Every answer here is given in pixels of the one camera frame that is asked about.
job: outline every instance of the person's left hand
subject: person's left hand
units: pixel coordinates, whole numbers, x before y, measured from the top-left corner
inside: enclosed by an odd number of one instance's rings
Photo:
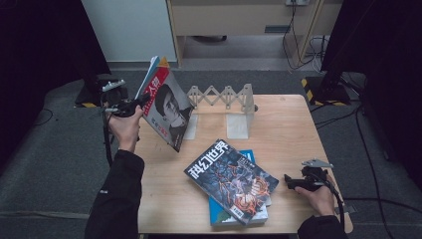
[[[112,134],[118,140],[118,148],[134,152],[136,142],[139,136],[139,120],[143,115],[143,110],[137,106],[133,116],[128,118],[119,118],[114,115],[110,117],[108,126]]]

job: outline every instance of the black jacket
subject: black jacket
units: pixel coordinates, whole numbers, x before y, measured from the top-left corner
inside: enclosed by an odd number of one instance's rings
[[[143,159],[119,150],[94,202],[85,238],[137,238],[137,210],[142,196]],[[298,231],[301,239],[345,239],[334,216],[311,217]]]

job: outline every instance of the magazine cover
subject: magazine cover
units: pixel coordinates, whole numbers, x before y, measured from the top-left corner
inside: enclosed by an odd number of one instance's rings
[[[239,150],[240,153],[245,155],[250,161],[255,163],[254,151],[252,149]],[[229,226],[229,225],[241,225],[232,215],[224,210],[214,198],[209,197],[209,207],[210,207],[210,224],[211,226]],[[254,217],[252,217],[249,224],[258,224],[264,223],[268,219],[267,212],[267,202],[266,201],[257,211]]]
[[[279,180],[217,139],[184,172],[242,225],[247,225]]]
[[[178,85],[165,58],[153,57],[136,94],[150,94],[143,117],[177,152],[193,111],[189,98]]]

